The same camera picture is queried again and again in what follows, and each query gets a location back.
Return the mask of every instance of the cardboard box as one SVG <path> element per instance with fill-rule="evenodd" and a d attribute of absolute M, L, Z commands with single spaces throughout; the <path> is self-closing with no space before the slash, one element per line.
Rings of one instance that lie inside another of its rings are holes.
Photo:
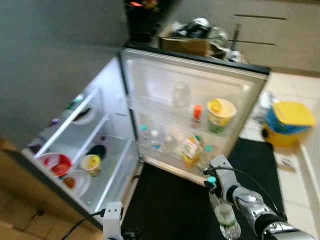
<path fill-rule="evenodd" d="M 158 35 L 159 48 L 184 54 L 207 56 L 210 44 L 206 39 L 171 37 L 171 25 Z"/>

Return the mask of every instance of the red bowl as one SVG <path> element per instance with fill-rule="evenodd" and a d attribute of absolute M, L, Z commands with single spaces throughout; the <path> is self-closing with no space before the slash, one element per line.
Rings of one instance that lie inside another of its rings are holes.
<path fill-rule="evenodd" d="M 46 153 L 39 160 L 58 177 L 66 175 L 72 166 L 70 158 L 61 153 Z"/>

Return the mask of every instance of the black floor mat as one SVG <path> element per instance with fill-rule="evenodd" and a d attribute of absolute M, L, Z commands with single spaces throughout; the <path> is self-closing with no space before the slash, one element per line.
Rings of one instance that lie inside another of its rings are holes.
<path fill-rule="evenodd" d="M 256 179 L 283 210 L 271 145 L 239 138 L 228 160 L 234 168 Z M 236 176 L 243 186 L 263 196 L 245 176 Z M 241 226 L 240 239 L 257 239 L 240 212 L 235 210 L 235 214 Z M 210 206 L 208 190 L 149 164 L 143 168 L 122 226 L 126 232 L 140 227 L 140 240 L 224 239 Z"/>

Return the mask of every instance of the black cable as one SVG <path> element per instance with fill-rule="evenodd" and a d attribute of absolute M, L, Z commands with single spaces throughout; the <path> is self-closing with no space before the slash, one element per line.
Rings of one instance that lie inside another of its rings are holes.
<path fill-rule="evenodd" d="M 82 224 L 84 221 L 88 220 L 89 218 L 92 218 L 93 216 L 97 216 L 97 215 L 100 215 L 100 217 L 103 217 L 105 215 L 105 211 L 106 211 L 106 209 L 104 208 L 101 211 L 97 211 L 97 212 L 81 219 L 61 238 L 61 240 L 65 240 L 80 224 Z"/>
<path fill-rule="evenodd" d="M 210 167 L 209 168 L 210 170 L 230 170 L 230 171 L 234 171 L 234 172 L 237 172 L 237 173 L 240 173 L 244 176 L 246 176 L 247 178 L 249 178 L 253 183 L 255 183 L 260 189 L 261 191 L 264 193 L 264 195 L 269 199 L 269 201 L 271 202 L 274 210 L 282 217 L 284 217 L 286 220 L 287 220 L 287 216 L 284 212 L 281 212 L 275 202 L 272 200 L 271 196 L 268 194 L 268 192 L 252 177 L 250 176 L 249 174 L 245 173 L 244 171 L 242 170 L 239 170 L 239 169 L 236 169 L 236 168 L 233 168 L 233 167 L 226 167 L 226 166 L 217 166 L 217 167 Z"/>

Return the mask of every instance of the green lid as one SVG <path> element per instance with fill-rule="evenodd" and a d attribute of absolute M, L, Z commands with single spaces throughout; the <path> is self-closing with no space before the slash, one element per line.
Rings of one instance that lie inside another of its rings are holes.
<path fill-rule="evenodd" d="M 206 152 L 213 152 L 214 151 L 214 146 L 213 145 L 205 145 L 204 146 L 204 150 L 206 151 Z"/>
<path fill-rule="evenodd" d="M 142 125 L 140 126 L 140 129 L 141 129 L 141 131 L 145 131 L 145 130 L 148 130 L 148 127 L 147 127 L 147 125 L 142 124 Z"/>
<path fill-rule="evenodd" d="M 214 176 L 210 176 L 206 179 L 209 183 L 212 183 L 213 185 L 216 185 L 217 179 Z"/>

